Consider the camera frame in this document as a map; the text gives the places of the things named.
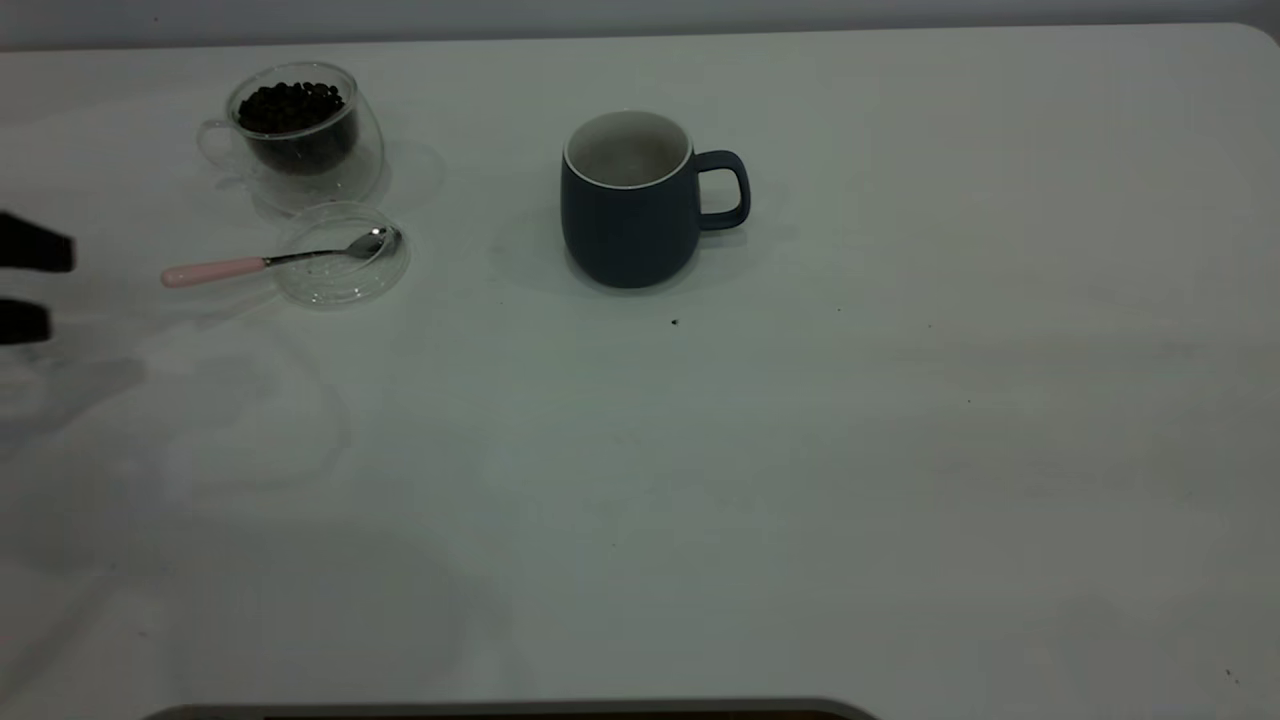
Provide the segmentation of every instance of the white table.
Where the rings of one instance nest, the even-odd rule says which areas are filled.
[[[408,273],[342,313],[265,278],[163,290],[273,247],[192,136],[291,59],[362,82]],[[4,720],[1280,712],[1262,33],[10,54],[0,81],[0,205],[82,251],[0,275],[60,323],[0,425]],[[623,106],[737,151],[755,195],[641,293],[575,274],[557,217],[562,141]]]

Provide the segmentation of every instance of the mug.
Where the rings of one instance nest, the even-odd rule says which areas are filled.
[[[343,105],[328,119],[294,132],[264,133],[243,127],[241,104],[259,88],[280,83],[337,88]],[[337,65],[288,63],[255,73],[232,91],[224,117],[200,126],[196,133],[200,151],[285,213],[334,200],[361,200],[383,172],[383,133],[378,120],[356,79]],[[228,142],[216,146],[214,131],[225,132]]]
[[[731,170],[741,200],[704,214],[698,174]],[[727,151],[694,154],[673,120],[640,110],[600,115],[564,143],[561,229],[573,260],[613,287],[646,287],[671,278],[698,249],[701,231],[735,228],[751,211],[742,160]]]

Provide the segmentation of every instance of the glass cup handle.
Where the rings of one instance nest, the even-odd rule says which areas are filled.
[[[233,156],[234,146],[229,140],[225,143],[214,142],[211,138],[212,131],[230,133],[232,126],[223,120],[205,120],[200,123],[200,129],[196,131],[196,147],[200,147],[200,154],[216,168],[236,176],[243,176],[243,168],[239,167],[239,163]]]

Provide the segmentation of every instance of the pink spoon handle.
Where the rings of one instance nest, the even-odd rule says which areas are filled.
[[[223,260],[220,263],[201,263],[198,265],[178,265],[160,273],[160,282],[165,287],[191,287],[193,284],[234,278],[256,273],[266,266],[261,258],[241,258],[239,260]]]

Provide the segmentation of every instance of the glass cup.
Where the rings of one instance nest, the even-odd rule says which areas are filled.
[[[337,87],[343,106],[294,132],[262,133],[241,126],[241,104],[278,83]],[[216,135],[227,140],[218,142]],[[378,119],[351,73],[328,63],[288,63],[253,74],[227,99],[224,120],[200,126],[196,145],[210,163],[239,176],[256,196],[289,214],[321,202],[361,200],[383,172]]]

